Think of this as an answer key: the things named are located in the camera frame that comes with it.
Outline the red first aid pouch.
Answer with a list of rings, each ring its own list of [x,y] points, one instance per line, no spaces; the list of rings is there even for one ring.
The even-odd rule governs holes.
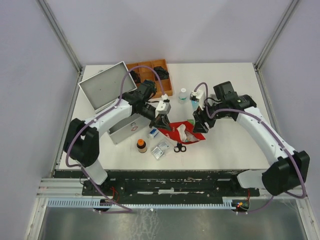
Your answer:
[[[169,124],[170,130],[158,130],[167,138],[181,144],[190,145],[199,141],[204,141],[206,138],[201,133],[194,133],[194,125],[189,121],[172,122]]]

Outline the blue cotton swab bag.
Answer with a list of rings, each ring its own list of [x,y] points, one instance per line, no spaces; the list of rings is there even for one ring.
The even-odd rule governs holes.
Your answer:
[[[199,100],[197,98],[194,100],[191,100],[191,106],[192,106],[192,110],[196,111],[199,107]]]

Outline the black handled bandage scissors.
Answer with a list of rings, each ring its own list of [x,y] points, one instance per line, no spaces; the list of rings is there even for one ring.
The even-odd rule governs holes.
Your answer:
[[[175,153],[184,153],[184,152],[186,152],[187,148],[186,148],[185,145],[183,145],[182,143],[178,142],[173,150],[174,150]]]

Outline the small green box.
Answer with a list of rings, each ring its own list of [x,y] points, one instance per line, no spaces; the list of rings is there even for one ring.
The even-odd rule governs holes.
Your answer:
[[[191,123],[192,125],[195,124],[195,121],[194,121],[193,119],[188,119],[187,121],[188,121],[189,123]]]

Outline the bag of bandage packets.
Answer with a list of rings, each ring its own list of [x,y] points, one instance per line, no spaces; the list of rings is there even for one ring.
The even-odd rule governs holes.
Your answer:
[[[180,126],[178,126],[176,130],[178,131],[179,138],[182,143],[196,143],[200,141],[193,134],[187,131],[187,128],[184,124],[181,124]]]

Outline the grey plastic divider tray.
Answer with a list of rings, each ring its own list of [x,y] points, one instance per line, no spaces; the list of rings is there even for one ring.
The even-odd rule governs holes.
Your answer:
[[[213,98],[216,101],[218,100],[215,94],[211,94],[210,97]]]

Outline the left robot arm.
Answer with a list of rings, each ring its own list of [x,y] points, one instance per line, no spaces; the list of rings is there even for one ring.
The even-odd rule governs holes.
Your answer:
[[[120,121],[138,114],[150,120],[149,126],[171,130],[168,113],[171,105],[168,95],[162,94],[156,107],[149,100],[156,94],[156,84],[146,80],[130,92],[122,93],[116,102],[99,114],[86,120],[73,119],[68,127],[63,151],[66,160],[72,158],[82,167],[94,182],[93,189],[99,195],[106,195],[111,189],[108,174],[98,160],[100,137]]]

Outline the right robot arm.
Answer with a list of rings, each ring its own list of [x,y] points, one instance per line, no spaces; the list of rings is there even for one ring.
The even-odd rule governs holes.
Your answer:
[[[307,195],[306,178],[310,156],[289,145],[263,117],[251,96],[238,95],[230,81],[213,88],[216,98],[209,104],[208,90],[199,87],[190,93],[190,100],[198,104],[193,112],[194,133],[206,134],[216,121],[231,118],[241,125],[265,155],[269,168],[245,170],[229,183],[231,193],[242,195],[249,188],[265,189],[272,196],[286,193],[303,199]]]

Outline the white blue bandage roll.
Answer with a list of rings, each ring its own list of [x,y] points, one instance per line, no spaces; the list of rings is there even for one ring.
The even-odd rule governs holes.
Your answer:
[[[159,134],[159,130],[157,128],[152,128],[148,133],[148,138],[153,139]]]

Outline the brown bottle orange cap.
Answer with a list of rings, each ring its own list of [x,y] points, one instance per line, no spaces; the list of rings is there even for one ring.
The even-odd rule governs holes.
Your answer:
[[[136,147],[140,153],[145,153],[147,151],[147,144],[143,139],[138,139]]]

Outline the alcohol wipe packets bag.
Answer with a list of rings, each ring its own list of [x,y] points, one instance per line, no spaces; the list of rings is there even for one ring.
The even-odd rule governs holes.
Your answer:
[[[163,138],[151,149],[150,152],[154,159],[158,161],[171,150],[173,150],[172,143],[168,139]]]

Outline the clear bottle white cap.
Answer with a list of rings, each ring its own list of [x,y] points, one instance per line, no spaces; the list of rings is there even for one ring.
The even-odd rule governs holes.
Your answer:
[[[188,100],[188,93],[187,90],[185,88],[181,88],[180,92],[178,93],[178,102],[180,104],[185,104]]]

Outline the wooden compartment tray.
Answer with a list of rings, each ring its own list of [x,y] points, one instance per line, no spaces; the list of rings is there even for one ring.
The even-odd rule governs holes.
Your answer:
[[[164,93],[167,94],[168,96],[173,95],[173,87],[170,79],[170,73],[169,73],[167,62],[165,59],[126,63],[126,66],[129,70],[136,66],[148,66],[152,68],[160,78]],[[136,68],[130,72],[130,75],[133,78],[137,87],[141,83],[143,83],[145,80],[150,80],[152,82],[155,82],[156,94],[152,98],[157,99],[161,97],[162,95],[161,85],[156,75],[150,69],[144,68],[144,67]]]

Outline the grey metal first aid box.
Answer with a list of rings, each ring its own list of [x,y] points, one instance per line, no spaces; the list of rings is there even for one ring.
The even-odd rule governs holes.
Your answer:
[[[116,102],[127,71],[123,61],[114,65],[87,65],[84,68],[83,79],[78,85],[96,114]],[[117,145],[147,127],[149,123],[147,118],[135,113],[113,125],[107,133]]]

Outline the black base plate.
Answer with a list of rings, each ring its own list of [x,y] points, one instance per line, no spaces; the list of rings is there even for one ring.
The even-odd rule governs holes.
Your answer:
[[[120,204],[221,204],[224,197],[258,197],[238,170],[109,170],[99,188]]]

